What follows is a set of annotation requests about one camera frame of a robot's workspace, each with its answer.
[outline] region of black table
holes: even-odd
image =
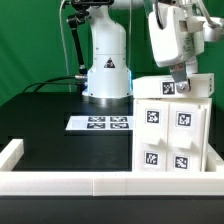
[[[14,171],[131,171],[132,131],[65,131],[70,115],[132,115],[77,94],[20,94],[0,107],[0,145],[23,138]],[[223,223],[223,196],[0,197],[0,223]]]

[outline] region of white box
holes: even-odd
[[[204,171],[211,102],[135,99],[133,171]]]
[[[178,93],[170,75],[145,76],[133,80],[133,96],[147,98],[204,98],[214,92],[214,74],[194,74],[188,76],[191,91]]]

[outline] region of cable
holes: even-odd
[[[130,69],[131,66],[131,33],[132,33],[132,7],[133,7],[133,0],[130,0],[130,14],[129,14],[129,56],[128,56],[128,68]]]
[[[53,83],[53,82],[37,82],[37,83],[33,83],[29,86],[27,86],[22,93],[25,93],[27,91],[27,89],[33,87],[33,86],[36,86],[36,85],[77,85],[78,83],[77,82],[68,82],[68,83]]]
[[[63,45],[63,51],[64,51],[64,57],[65,57],[65,66],[66,66],[66,75],[69,76],[69,63],[68,63],[68,53],[66,49],[66,44],[65,44],[65,36],[64,36],[64,26],[63,26],[63,21],[62,21],[62,8],[63,5],[65,4],[66,0],[61,1],[60,9],[59,9],[59,21],[60,21],[60,30],[61,30],[61,39],[62,39],[62,45]]]
[[[45,81],[44,83],[49,83],[49,82],[56,82],[56,81],[62,81],[62,80],[66,80],[66,79],[74,79],[75,76],[71,75],[71,76],[62,76],[62,77],[57,77],[57,78],[53,78],[53,79],[49,79],[47,81]],[[45,84],[40,84],[39,86],[37,86],[33,92],[37,92],[40,88],[42,88]]]
[[[204,5],[203,1],[202,1],[202,0],[198,0],[198,4],[199,4],[199,7],[200,7],[200,9],[201,9],[201,11],[202,11],[202,14],[205,16],[205,18],[206,18],[206,20],[207,20],[207,22],[208,22],[208,25],[209,25],[211,28],[215,28],[215,27],[217,26],[217,24],[214,23],[214,22],[211,20],[210,15],[209,15],[207,9],[205,8],[205,5]]]
[[[61,80],[66,80],[66,79],[74,79],[74,78],[75,78],[74,75],[71,75],[71,76],[62,76],[62,77],[57,77],[57,78],[54,78],[54,79],[49,79],[49,80],[47,80],[47,81],[45,81],[45,82],[34,83],[34,84],[31,84],[31,85],[27,86],[27,87],[23,90],[23,92],[26,92],[26,90],[29,89],[29,88],[32,87],[32,86],[38,85],[38,86],[36,87],[36,89],[34,89],[34,92],[37,92],[40,88],[42,88],[42,87],[43,87],[44,85],[46,85],[46,84],[49,84],[49,83],[52,83],[52,84],[53,84],[53,82],[55,82],[55,81],[61,81]]]
[[[159,5],[158,5],[158,3],[159,3],[159,0],[155,0],[154,4],[155,4],[156,21],[157,21],[157,24],[158,24],[159,28],[161,30],[163,30],[164,27],[163,27],[163,24],[162,24],[162,21],[161,21],[161,17],[160,17],[160,14],[159,14]]]

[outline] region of green backdrop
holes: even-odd
[[[59,7],[61,0],[1,0],[0,1],[0,105],[35,82],[66,75],[62,48]],[[211,16],[224,18],[224,1],[204,0]],[[73,14],[72,8],[63,10],[63,18]],[[129,37],[129,11],[111,11],[111,17],[127,30],[128,66],[134,77],[168,74],[153,60],[148,24],[143,8],[132,12],[132,35]],[[77,59],[73,40],[66,22],[65,39],[70,75],[77,73]],[[91,32],[88,24],[80,26],[79,35],[87,67],[92,63]],[[224,41],[206,43],[205,52],[198,57],[199,72],[215,73],[216,92],[212,128],[216,142],[222,142],[224,131]],[[69,91],[68,87],[47,86],[42,91]]]

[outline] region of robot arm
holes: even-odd
[[[132,95],[131,72],[126,66],[126,32],[118,23],[111,20],[108,8],[130,9],[143,6],[143,0],[72,0],[70,4],[76,14],[68,18],[76,45],[81,78],[85,79],[86,89],[83,99],[100,104],[126,102]],[[77,27],[88,20],[93,41],[93,65],[87,71],[81,56]]]
[[[190,91],[187,75],[197,73],[196,56],[204,51],[204,41],[223,39],[224,20],[210,18],[202,0],[154,0],[148,19],[157,65],[170,67],[178,92]]]

